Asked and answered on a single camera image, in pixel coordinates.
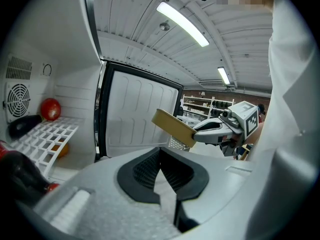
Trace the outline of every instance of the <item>shelving unit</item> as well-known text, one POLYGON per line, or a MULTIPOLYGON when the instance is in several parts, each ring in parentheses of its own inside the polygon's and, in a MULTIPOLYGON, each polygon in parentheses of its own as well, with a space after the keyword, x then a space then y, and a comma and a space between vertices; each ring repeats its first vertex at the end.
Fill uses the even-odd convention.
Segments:
MULTIPOLYGON (((230 106, 233 106, 233 105, 235 104, 235 99, 232 99, 232 101, 229 101, 229 100, 215 99, 215 98, 213 97, 212 103, 213 103, 213 102, 229 103, 230 106)), ((211 116, 211 111, 212 111, 212 110, 217 110, 217 111, 221 111, 221 112, 224 111, 224 109, 211 106, 211 107, 210 107, 210 111, 209 111, 209 116, 208 116, 208 118, 213 118, 213 116, 211 116)))
POLYGON ((184 98, 197 100, 197 101, 207 101, 207 102, 210 102, 212 100, 211 98, 199 98, 199 97, 190 97, 190 96, 184 96, 184 98))
POLYGON ((210 109, 209 106, 201 106, 201 105, 196 105, 196 104, 191 104, 191 103, 184 103, 184 105, 189 105, 189 106, 195 106, 195 107, 199 107, 199 108, 205 108, 205 109, 210 109))
POLYGON ((81 119, 72 117, 60 117, 53 122, 44 121, 11 143, 11 146, 29 157, 42 175, 48 178, 48 173, 59 153, 78 130, 81 122, 81 119))
POLYGON ((199 116, 205 116, 205 117, 208 116, 208 114, 201 114, 201 113, 193 112, 193 111, 190 111, 190 110, 185 110, 184 109, 183 111, 188 112, 188 113, 192 113, 192 114, 196 114, 196 115, 199 115, 199 116))
POLYGON ((221 111, 221 112, 224 111, 224 109, 213 107, 212 103, 214 101, 228 103, 229 107, 235 104, 235 100, 234 99, 232 101, 229 101, 229 100, 215 99, 215 97, 212 97, 212 98, 201 98, 201 97, 191 97, 191 96, 183 95, 183 100, 185 100, 185 99, 209 102, 210 106, 197 105, 197 104, 192 104, 192 103, 188 103, 188 102, 183 103, 184 106, 191 106, 191 107, 193 106, 193 107, 198 107, 198 108, 203 108, 203 109, 209 109, 209 113, 208 114, 207 113, 201 114, 201 113, 190 111, 190 110, 186 110, 186 109, 183 110, 183 111, 186 111, 188 113, 192 113, 192 114, 196 114, 196 115, 199 115, 199 116, 203 116, 206 119, 209 119, 210 117, 212 117, 211 116, 211 111, 212 110, 217 110, 217 111, 221 111))
POLYGON ((201 122, 199 119, 191 118, 185 115, 177 115, 176 118, 180 119, 183 123, 190 127, 195 126, 196 124, 201 122))

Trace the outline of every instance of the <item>white wire shelf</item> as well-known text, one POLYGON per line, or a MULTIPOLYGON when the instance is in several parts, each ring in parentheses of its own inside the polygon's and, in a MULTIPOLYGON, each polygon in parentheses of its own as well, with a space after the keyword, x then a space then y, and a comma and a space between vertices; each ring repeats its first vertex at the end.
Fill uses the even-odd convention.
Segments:
POLYGON ((216 108, 216 107, 213 107, 212 109, 213 109, 213 110, 224 111, 224 109, 221 109, 221 108, 216 108))
POLYGON ((212 100, 211 98, 200 98, 200 97, 189 97, 189 96, 184 96, 184 98, 191 99, 191 100, 208 101, 208 102, 212 100))
POLYGON ((220 100, 220 99, 214 99, 213 100, 214 102, 228 102, 228 103, 230 103, 230 104, 232 104, 233 102, 232 101, 228 101, 228 100, 220 100))
POLYGON ((193 113, 193 114, 196 114, 196 115, 199 115, 199 116, 204 116, 204 117, 207 117, 208 115, 207 114, 200 114, 200 113, 197 113, 197 112, 193 112, 193 111, 190 111, 190 110, 183 110, 185 112, 189 112, 189 113, 193 113))
POLYGON ((178 150, 189 150, 190 148, 183 144, 181 141, 175 139, 174 137, 171 136, 170 143, 169 143, 170 148, 178 149, 178 150))
POLYGON ((82 121, 78 118, 59 117, 53 122, 41 122, 26 135, 11 143, 11 146, 29 157, 42 175, 48 178, 48 172, 59 153, 78 130, 82 121))
POLYGON ((201 105, 196 105, 196 104, 191 104, 191 103, 183 103, 183 105, 189 105, 189 106, 195 106, 195 107, 199 107, 199 108, 205 108, 205 109, 210 109, 209 106, 201 106, 201 105))

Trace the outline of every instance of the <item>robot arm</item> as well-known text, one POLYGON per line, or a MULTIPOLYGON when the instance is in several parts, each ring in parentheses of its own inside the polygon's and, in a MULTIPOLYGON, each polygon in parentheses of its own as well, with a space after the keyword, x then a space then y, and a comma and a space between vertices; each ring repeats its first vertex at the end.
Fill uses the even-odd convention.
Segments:
POLYGON ((218 118, 198 123, 193 139, 197 142, 219 145, 224 156, 234 156, 234 150, 258 128, 258 107, 242 101, 225 109, 218 118))

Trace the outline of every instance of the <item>refrigerator door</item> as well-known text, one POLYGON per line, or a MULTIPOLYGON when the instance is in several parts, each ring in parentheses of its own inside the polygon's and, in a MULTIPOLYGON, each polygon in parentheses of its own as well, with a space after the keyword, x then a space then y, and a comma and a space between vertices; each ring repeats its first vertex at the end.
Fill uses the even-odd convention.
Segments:
POLYGON ((88 23, 91 30, 92 39, 96 48, 96 52, 98 53, 99 58, 103 60, 104 57, 102 55, 100 44, 99 44, 97 26, 96 26, 96 20, 95 20, 94 0, 85 0, 85 5, 86 5, 88 23))
POLYGON ((151 122, 160 108, 176 116, 183 87, 137 68, 109 63, 100 94, 99 149, 116 157, 168 146, 170 135, 151 122))

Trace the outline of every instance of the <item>fluorescent light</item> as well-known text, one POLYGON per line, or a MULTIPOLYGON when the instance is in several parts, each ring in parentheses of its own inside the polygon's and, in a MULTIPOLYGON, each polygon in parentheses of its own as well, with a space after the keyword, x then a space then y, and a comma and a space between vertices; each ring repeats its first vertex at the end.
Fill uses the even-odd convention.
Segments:
POLYGON ((185 16, 183 16, 176 9, 172 8, 169 4, 161 2, 156 10, 173 20, 185 31, 187 31, 190 36, 192 36, 202 47, 205 47, 209 44, 204 35, 201 34, 201 32, 185 16))
POLYGON ((229 81, 229 78, 228 78, 227 73, 225 71, 225 68, 223 66, 220 66, 220 67, 218 67, 218 71, 219 71, 224 83, 226 85, 230 85, 230 81, 229 81))

